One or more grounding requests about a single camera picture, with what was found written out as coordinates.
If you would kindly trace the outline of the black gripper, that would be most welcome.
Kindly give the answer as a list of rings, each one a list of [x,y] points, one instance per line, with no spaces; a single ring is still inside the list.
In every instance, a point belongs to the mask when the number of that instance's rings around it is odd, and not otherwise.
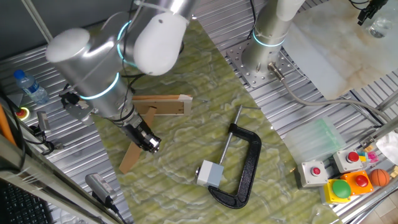
[[[133,114],[132,119],[121,129],[139,148],[150,153],[159,151],[161,139],[155,136],[140,114]]]

